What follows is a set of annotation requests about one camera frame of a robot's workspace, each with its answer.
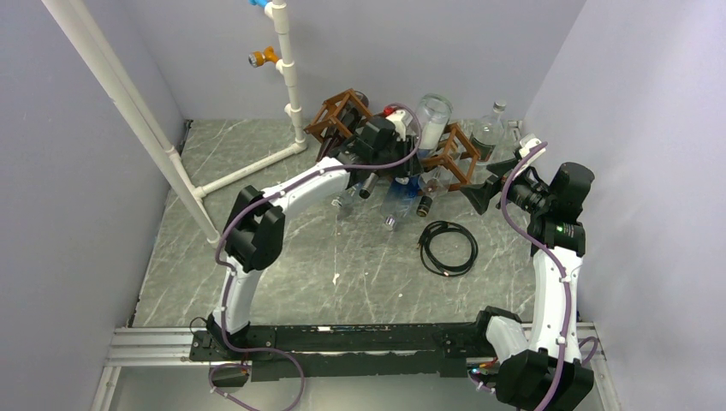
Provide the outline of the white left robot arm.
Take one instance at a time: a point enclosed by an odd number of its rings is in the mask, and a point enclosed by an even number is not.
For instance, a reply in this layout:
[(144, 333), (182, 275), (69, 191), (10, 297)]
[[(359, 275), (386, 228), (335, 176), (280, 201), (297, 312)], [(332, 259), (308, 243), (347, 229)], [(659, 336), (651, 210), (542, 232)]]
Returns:
[(276, 186), (239, 192), (215, 252), (226, 269), (223, 293), (207, 319), (212, 348), (221, 357), (233, 360), (245, 350), (253, 296), (263, 271), (283, 250), (286, 224), (320, 200), (374, 176), (419, 173), (421, 134), (420, 121), (403, 109), (373, 116), (312, 168)]

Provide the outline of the clear white labelled bottle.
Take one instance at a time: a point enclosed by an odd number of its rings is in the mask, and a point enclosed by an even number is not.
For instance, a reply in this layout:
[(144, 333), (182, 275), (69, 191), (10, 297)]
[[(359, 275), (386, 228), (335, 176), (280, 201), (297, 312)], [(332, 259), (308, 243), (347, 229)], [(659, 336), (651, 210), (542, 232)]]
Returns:
[(442, 95), (427, 93), (419, 101), (415, 115), (420, 127), (414, 136), (419, 144), (417, 157), (421, 162), (437, 150), (437, 145), (449, 123), (452, 112), (452, 103)]

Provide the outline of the round clear glass bottle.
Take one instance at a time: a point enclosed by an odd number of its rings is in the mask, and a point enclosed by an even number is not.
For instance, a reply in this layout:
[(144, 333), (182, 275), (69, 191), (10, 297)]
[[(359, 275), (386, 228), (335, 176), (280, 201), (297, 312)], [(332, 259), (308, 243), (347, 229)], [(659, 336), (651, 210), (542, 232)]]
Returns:
[(502, 115), (506, 107), (507, 103), (504, 99), (495, 100), (491, 111), (483, 116), (473, 128), (470, 141), (479, 152), (478, 164), (488, 163), (497, 143), (503, 139), (505, 130)]

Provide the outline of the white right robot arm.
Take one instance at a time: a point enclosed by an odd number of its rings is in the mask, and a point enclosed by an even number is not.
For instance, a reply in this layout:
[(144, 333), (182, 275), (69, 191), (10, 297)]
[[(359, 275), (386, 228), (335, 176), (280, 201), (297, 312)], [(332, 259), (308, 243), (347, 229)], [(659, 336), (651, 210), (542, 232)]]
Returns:
[(495, 194), (529, 214), (527, 239), (535, 272), (532, 329), (526, 335), (513, 313), (486, 308), (485, 323), (473, 330), (472, 344), (482, 355), (496, 354), (499, 367), (492, 375), (470, 374), (499, 402), (519, 410), (573, 410), (595, 380), (582, 358), (576, 326), (577, 283), (586, 252), (578, 218), (595, 175), (567, 162), (545, 183), (533, 167), (514, 174), (517, 164), (514, 158), (489, 164), (487, 179), (461, 192), (479, 214)]

